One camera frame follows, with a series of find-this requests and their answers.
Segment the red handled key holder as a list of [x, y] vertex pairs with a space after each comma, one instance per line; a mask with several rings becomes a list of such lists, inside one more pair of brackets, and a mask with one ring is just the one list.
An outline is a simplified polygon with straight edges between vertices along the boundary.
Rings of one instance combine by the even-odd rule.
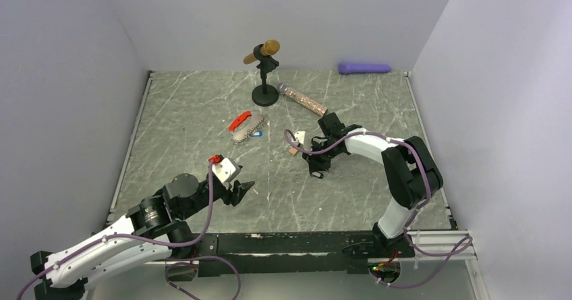
[[244, 111], [238, 115], [228, 127], [231, 140], [235, 145], [247, 140], [252, 133], [258, 131], [266, 121], [266, 116], [253, 111]]

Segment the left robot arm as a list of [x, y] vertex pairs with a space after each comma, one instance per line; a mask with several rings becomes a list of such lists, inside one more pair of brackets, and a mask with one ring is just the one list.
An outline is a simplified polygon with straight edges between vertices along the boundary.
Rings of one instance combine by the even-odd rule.
[[87, 240], [63, 251], [32, 254], [35, 299], [81, 299], [99, 282], [126, 270], [197, 254], [208, 228], [195, 234], [186, 220], [203, 209], [211, 217], [217, 200], [238, 205], [253, 186], [252, 181], [228, 186], [216, 177], [199, 181], [188, 173], [177, 175]]

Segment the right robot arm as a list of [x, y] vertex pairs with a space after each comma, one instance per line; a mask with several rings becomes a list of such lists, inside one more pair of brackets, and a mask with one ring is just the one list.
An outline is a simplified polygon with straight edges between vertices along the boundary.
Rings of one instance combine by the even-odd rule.
[[321, 179], [331, 161], [340, 154], [357, 154], [384, 167], [391, 200], [384, 214], [372, 227], [372, 248], [380, 256], [398, 248], [405, 230], [440, 190], [442, 175], [422, 138], [391, 138], [361, 125], [346, 126], [334, 113], [318, 120], [321, 136], [305, 146], [296, 138], [293, 147], [303, 153], [312, 176]]

